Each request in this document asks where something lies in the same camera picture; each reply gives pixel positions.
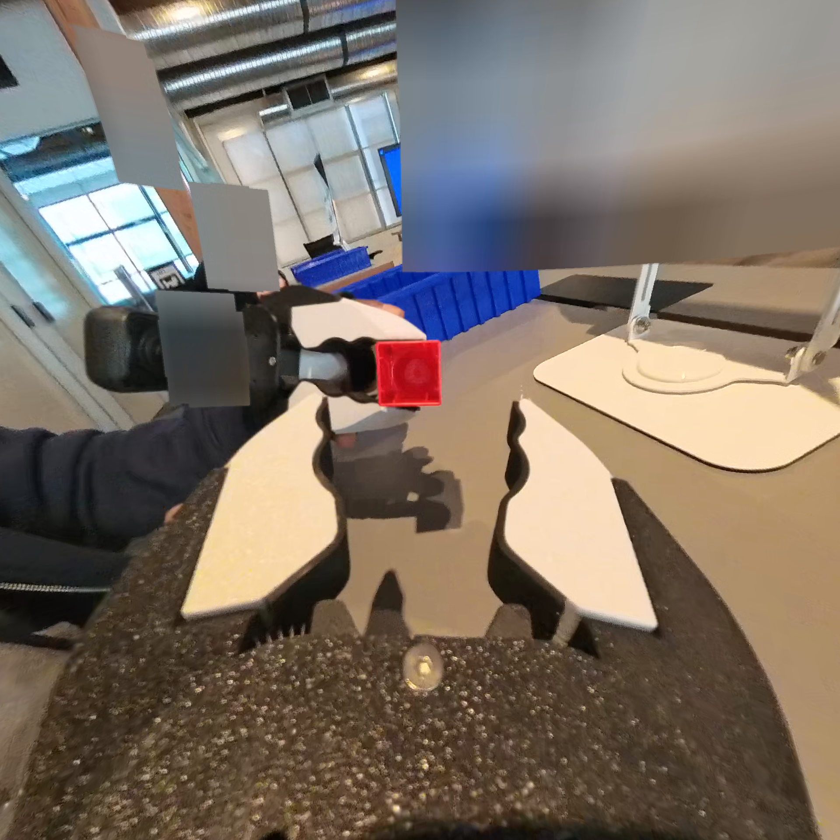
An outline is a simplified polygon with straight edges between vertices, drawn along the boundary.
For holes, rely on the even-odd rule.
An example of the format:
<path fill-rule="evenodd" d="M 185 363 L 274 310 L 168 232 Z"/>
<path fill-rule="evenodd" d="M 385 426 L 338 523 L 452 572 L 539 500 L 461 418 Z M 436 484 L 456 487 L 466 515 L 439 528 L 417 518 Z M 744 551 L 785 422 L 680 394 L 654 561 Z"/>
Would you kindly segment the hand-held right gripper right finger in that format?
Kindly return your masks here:
<path fill-rule="evenodd" d="M 610 471 L 527 398 L 511 406 L 507 443 L 493 592 L 528 610 L 534 634 L 573 634 L 585 619 L 654 632 L 654 604 Z"/>

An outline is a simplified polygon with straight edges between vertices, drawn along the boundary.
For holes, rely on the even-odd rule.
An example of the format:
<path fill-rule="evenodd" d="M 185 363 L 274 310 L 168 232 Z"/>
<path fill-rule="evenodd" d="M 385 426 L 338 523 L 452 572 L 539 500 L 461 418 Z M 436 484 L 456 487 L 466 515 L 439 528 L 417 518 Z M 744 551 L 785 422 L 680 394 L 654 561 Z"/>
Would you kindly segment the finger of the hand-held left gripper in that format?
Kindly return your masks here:
<path fill-rule="evenodd" d="M 314 397 L 327 409 L 326 424 L 336 435 L 382 431 L 407 424 L 419 412 L 417 408 L 383 407 L 375 402 L 358 402 L 349 396 L 327 396 L 315 384 L 300 383 L 290 394 L 292 408 Z"/>
<path fill-rule="evenodd" d="M 348 298 L 290 309 L 289 351 L 346 354 L 383 341 L 426 339 L 425 332 L 405 318 Z"/>

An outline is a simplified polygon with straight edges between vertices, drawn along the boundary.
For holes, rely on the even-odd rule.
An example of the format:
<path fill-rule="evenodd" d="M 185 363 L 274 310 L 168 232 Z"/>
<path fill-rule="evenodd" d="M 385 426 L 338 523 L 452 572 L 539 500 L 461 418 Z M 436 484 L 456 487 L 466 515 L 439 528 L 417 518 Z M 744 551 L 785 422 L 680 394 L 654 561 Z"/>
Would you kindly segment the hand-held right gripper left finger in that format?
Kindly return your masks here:
<path fill-rule="evenodd" d="M 331 432 L 326 396 L 305 395 L 230 459 L 183 619 L 268 607 L 339 545 L 343 514 L 320 464 Z"/>

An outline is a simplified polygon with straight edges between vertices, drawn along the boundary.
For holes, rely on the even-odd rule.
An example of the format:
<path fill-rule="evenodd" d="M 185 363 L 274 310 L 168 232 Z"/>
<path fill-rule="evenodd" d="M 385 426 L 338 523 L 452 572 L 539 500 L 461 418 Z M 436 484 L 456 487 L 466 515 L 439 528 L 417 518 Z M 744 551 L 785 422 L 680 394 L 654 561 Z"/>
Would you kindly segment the red single-stud block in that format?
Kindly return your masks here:
<path fill-rule="evenodd" d="M 380 341 L 374 345 L 376 401 L 389 408 L 422 408 L 442 403 L 441 342 Z"/>

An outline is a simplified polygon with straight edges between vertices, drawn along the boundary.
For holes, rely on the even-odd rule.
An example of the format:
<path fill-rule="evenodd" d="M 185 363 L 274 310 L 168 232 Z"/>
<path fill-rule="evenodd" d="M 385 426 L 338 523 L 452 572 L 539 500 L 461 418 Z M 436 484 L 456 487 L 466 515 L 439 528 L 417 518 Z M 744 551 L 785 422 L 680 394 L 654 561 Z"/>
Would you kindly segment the blue ribbed plastic bin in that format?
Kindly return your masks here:
<path fill-rule="evenodd" d="M 412 272 L 387 269 L 341 290 L 399 308 L 431 340 L 451 340 L 537 298 L 539 272 Z"/>
<path fill-rule="evenodd" d="M 371 267 L 366 247 L 335 249 L 290 268 L 297 283 L 317 287 Z"/>

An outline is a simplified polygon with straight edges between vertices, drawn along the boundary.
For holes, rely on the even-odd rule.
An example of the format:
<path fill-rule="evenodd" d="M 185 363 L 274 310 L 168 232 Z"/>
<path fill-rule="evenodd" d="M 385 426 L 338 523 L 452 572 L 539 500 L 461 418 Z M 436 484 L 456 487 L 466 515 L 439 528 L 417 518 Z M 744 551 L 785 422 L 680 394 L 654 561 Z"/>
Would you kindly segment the person's left forearm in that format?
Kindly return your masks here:
<path fill-rule="evenodd" d="M 159 528 L 258 431 L 247 407 L 186 408 L 114 432 L 2 427 L 2 527 L 121 548 Z"/>

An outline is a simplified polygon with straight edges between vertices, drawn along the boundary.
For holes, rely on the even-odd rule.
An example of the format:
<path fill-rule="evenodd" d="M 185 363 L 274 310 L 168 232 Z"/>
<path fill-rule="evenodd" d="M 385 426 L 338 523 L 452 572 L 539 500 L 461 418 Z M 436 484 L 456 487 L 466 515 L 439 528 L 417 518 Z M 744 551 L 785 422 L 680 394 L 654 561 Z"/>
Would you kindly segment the person's left hand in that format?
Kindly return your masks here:
<path fill-rule="evenodd" d="M 347 458 L 372 458 L 400 453 L 405 442 L 407 425 L 342 433 L 334 436 L 333 446 Z"/>

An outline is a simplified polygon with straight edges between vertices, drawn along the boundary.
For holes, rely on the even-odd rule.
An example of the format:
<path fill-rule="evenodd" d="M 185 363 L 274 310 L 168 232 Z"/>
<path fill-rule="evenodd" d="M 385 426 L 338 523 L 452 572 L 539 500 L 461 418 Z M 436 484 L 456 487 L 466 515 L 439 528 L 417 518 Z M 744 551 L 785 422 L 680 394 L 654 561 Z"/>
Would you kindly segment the computer monitor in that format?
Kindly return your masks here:
<path fill-rule="evenodd" d="M 401 151 L 402 146 L 399 142 L 383 146 L 377 151 L 397 217 L 403 215 Z"/>

